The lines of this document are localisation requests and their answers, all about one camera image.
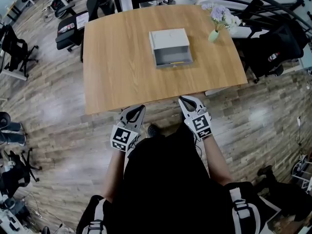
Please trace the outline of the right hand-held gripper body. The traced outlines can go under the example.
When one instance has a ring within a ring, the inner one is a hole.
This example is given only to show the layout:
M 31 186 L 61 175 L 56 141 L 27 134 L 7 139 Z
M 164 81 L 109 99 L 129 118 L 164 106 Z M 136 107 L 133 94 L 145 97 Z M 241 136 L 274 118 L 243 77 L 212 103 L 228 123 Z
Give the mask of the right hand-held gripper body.
M 195 134 L 196 138 L 206 138 L 212 134 L 210 120 L 206 107 L 202 107 L 197 111 L 187 112 L 184 123 Z

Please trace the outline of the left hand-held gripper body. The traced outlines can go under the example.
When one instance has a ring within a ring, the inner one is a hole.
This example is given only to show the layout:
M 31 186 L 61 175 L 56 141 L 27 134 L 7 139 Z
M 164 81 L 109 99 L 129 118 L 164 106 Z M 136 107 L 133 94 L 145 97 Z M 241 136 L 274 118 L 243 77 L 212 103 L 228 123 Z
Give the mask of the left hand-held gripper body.
M 141 125 L 137 121 L 119 120 L 116 125 L 113 125 L 110 137 L 111 147 L 125 153 L 134 148 L 140 137 L 140 127 Z

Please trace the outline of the grey drawer box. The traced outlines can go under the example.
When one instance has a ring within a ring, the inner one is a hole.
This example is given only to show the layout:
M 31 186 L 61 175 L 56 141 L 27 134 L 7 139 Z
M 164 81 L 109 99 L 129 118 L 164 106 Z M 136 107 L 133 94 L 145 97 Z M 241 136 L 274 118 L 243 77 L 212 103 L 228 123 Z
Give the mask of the grey drawer box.
M 168 65 L 170 62 L 185 62 L 180 65 L 193 63 L 190 42 L 184 28 L 151 31 L 149 40 L 157 69 L 179 66 Z

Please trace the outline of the person's left forearm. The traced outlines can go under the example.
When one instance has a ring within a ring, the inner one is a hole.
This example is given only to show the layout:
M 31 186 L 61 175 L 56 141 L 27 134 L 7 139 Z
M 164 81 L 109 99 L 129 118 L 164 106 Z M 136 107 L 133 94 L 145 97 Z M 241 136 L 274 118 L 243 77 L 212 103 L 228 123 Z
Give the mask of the person's left forearm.
M 123 151 L 114 151 L 104 177 L 102 196 L 110 203 L 113 202 L 123 180 L 125 154 Z

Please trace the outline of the person's right forearm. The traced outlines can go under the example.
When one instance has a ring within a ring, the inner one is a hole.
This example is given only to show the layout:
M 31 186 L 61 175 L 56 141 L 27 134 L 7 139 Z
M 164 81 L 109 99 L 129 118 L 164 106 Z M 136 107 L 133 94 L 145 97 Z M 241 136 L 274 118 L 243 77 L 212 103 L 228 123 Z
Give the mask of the person's right forearm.
M 233 182 L 230 169 L 213 135 L 203 139 L 211 179 L 221 185 Z

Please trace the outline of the person's black shoe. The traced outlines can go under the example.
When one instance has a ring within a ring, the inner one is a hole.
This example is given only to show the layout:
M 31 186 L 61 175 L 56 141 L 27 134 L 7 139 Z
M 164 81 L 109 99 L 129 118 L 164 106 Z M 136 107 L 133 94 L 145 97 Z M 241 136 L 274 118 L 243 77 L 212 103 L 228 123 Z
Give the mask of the person's black shoe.
M 151 124 L 148 127 L 147 133 L 149 137 L 157 137 L 160 135 L 160 129 L 156 125 Z

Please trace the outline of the person's black clothing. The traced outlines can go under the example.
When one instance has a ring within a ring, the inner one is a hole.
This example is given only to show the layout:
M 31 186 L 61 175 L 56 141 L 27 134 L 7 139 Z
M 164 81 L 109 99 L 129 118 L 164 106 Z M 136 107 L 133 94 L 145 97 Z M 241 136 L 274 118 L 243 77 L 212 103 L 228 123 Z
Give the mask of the person's black clothing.
M 91 197 L 76 234 L 269 234 L 265 203 L 249 182 L 221 185 L 184 124 L 125 154 L 112 203 Z

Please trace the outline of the purple white flower bouquet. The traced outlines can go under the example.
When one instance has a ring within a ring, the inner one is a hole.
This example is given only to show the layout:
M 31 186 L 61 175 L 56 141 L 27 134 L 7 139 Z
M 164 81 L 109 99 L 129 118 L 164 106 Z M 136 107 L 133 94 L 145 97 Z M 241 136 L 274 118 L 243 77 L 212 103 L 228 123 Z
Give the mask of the purple white flower bouquet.
M 233 15 L 230 10 L 223 5 L 207 3 L 203 4 L 201 8 L 209 12 L 216 32 L 226 29 L 230 33 L 235 33 L 239 26 L 246 25 L 244 21 L 238 16 Z

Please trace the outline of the black office chair with paper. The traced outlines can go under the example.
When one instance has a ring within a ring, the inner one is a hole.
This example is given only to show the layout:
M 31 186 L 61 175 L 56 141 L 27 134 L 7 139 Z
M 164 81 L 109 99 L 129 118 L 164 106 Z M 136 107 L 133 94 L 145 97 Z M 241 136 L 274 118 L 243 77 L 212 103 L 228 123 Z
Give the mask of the black office chair with paper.
M 55 39 L 55 41 L 56 41 L 58 50 L 66 48 L 68 50 L 68 52 L 71 52 L 72 48 L 74 46 L 81 45 L 81 43 L 83 41 L 84 28 L 79 29 L 79 30 L 77 29 L 76 17 L 85 13 L 85 12 L 88 12 L 89 13 L 89 21 L 88 22 L 95 20 L 95 19 L 98 19 L 99 1 L 100 0 L 87 0 L 87 3 L 86 3 L 87 10 L 82 11 L 80 13 L 76 13 L 73 10 L 73 7 L 75 6 L 74 3 L 70 3 L 67 6 L 58 10 L 58 12 L 68 11 L 71 14 L 70 17 L 63 19 L 59 23 L 58 30 L 64 26 L 70 24 L 70 23 L 75 24 L 74 29 L 71 29 L 71 30 L 69 30 L 65 33 L 61 33 L 61 34 L 57 33 L 57 38 Z

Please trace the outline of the black office chair with bottle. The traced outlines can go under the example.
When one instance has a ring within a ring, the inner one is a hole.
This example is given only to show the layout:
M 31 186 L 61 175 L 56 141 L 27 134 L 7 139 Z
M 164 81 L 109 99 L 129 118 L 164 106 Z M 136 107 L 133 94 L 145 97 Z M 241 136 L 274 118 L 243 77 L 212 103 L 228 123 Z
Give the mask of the black office chair with bottle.
M 303 57 L 304 47 L 309 43 L 308 36 L 296 21 L 284 23 L 257 38 L 252 38 L 259 31 L 259 28 L 253 27 L 250 35 L 240 40 L 244 70 L 251 69 L 255 76 L 253 80 L 255 84 L 262 76 L 282 75 L 284 72 L 282 63 Z M 280 55 L 272 62 L 268 62 L 268 57 L 277 52 Z

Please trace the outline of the white paper sheet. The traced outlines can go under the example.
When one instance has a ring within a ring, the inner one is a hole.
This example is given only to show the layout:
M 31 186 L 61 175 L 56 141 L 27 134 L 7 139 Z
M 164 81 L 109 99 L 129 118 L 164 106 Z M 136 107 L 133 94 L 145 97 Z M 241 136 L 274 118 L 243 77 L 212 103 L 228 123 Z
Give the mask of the white paper sheet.
M 86 23 L 89 21 L 89 13 L 85 12 L 76 17 L 77 29 L 82 29 L 85 27 Z

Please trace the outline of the clear plastic bottle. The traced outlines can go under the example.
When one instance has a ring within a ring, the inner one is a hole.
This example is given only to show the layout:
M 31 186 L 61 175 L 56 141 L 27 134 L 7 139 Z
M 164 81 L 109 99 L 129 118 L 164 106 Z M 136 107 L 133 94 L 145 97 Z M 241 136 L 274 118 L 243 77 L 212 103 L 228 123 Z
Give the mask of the clear plastic bottle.
M 64 27 L 62 27 L 61 29 L 58 30 L 58 33 L 61 34 L 61 33 L 65 33 L 71 29 L 74 29 L 75 27 L 75 24 L 74 23 L 70 23 Z

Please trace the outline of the black metal railing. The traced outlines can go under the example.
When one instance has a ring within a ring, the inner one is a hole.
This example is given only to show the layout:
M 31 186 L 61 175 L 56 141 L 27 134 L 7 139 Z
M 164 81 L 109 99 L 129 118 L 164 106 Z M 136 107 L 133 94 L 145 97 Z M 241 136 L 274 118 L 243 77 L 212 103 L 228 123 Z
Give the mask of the black metal railing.
M 142 4 L 176 4 L 177 0 L 131 0 L 133 8 Z M 312 39 L 312 0 L 186 0 L 191 4 L 221 4 L 246 27 L 258 27 L 261 31 L 273 29 L 280 22 L 297 21 L 308 38 Z

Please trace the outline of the black swivel chair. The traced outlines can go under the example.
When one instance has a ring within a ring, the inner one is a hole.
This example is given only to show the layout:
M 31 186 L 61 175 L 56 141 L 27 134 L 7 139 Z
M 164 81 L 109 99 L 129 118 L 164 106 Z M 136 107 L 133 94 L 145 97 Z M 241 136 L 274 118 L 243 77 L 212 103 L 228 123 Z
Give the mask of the black swivel chair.
M 22 150 L 20 155 L 15 154 L 12 150 L 8 154 L 3 151 L 4 156 L 8 159 L 7 165 L 9 170 L 1 173 L 0 175 L 0 193 L 12 198 L 19 187 L 27 187 L 32 177 L 35 182 L 40 179 L 36 178 L 33 170 L 41 171 L 42 167 L 33 167 L 30 164 L 30 154 L 33 149 L 30 148 L 27 152 L 27 158 L 23 154 L 26 152 Z

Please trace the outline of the black mesh office chair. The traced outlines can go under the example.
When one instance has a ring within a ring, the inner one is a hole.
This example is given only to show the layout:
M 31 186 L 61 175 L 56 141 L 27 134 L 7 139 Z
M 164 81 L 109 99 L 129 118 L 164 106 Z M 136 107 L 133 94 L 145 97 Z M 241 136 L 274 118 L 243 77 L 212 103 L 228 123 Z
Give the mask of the black mesh office chair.
M 3 51 L 3 58 L 0 67 L 0 74 L 5 74 L 23 81 L 27 81 L 27 63 L 39 62 L 36 58 L 30 58 L 37 45 L 30 50 L 25 40 L 19 39 L 11 25 L 3 25 L 0 29 L 0 52 Z

